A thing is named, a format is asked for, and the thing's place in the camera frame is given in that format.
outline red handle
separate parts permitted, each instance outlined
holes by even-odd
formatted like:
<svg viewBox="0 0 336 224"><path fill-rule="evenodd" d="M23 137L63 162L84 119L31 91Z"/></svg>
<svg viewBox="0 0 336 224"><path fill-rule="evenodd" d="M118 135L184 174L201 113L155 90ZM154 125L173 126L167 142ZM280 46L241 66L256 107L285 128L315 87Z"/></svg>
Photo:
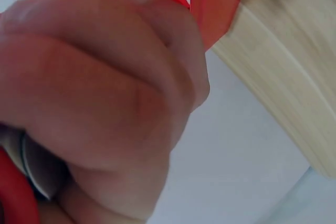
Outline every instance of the red handle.
<svg viewBox="0 0 336 224"><path fill-rule="evenodd" d="M34 193L25 176L0 148L0 201L5 224L39 224Z"/></svg>

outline wooden surface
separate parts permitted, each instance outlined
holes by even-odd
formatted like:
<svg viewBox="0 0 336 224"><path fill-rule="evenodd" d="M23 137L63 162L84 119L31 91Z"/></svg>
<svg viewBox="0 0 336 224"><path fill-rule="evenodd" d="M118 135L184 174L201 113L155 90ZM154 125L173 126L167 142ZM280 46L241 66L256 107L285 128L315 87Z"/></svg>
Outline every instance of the wooden surface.
<svg viewBox="0 0 336 224"><path fill-rule="evenodd" d="M214 51L311 165L336 177L336 0L242 0Z"/></svg>

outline skin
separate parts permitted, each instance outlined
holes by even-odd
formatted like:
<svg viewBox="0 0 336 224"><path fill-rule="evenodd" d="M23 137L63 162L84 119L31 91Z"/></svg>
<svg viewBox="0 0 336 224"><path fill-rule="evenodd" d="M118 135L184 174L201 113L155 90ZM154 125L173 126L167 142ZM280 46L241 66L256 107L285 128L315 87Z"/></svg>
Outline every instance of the skin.
<svg viewBox="0 0 336 224"><path fill-rule="evenodd" d="M0 17L0 122L65 160L42 224L138 224L209 93L204 48L169 0L23 0Z"/></svg>

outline white surface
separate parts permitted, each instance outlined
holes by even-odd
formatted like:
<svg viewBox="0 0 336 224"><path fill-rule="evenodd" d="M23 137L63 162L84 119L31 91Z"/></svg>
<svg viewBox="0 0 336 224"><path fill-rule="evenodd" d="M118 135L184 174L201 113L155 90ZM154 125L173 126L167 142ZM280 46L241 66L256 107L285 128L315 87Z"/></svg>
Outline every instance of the white surface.
<svg viewBox="0 0 336 224"><path fill-rule="evenodd" d="M334 224L336 180L309 169L283 202L258 224Z"/></svg>
<svg viewBox="0 0 336 224"><path fill-rule="evenodd" d="M4 10L14 0L0 0ZM252 224L308 164L275 120L211 52L211 94L172 154L150 224Z"/></svg>

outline light wood panel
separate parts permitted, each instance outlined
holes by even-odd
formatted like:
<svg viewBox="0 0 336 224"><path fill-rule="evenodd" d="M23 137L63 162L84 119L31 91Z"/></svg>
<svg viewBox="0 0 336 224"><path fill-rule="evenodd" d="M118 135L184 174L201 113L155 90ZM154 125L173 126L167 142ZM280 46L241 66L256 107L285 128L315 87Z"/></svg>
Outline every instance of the light wood panel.
<svg viewBox="0 0 336 224"><path fill-rule="evenodd" d="M336 177L336 0L242 0L213 50L311 165Z"/></svg>

